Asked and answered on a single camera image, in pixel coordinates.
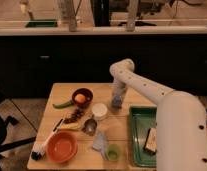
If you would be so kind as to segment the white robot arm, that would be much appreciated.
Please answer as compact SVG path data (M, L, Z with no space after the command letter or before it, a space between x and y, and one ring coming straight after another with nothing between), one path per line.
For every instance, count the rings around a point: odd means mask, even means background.
M157 105L157 171L207 171L206 110L194 95L167 87L134 73L134 62L124 59L110 66L112 99L123 103L128 87Z

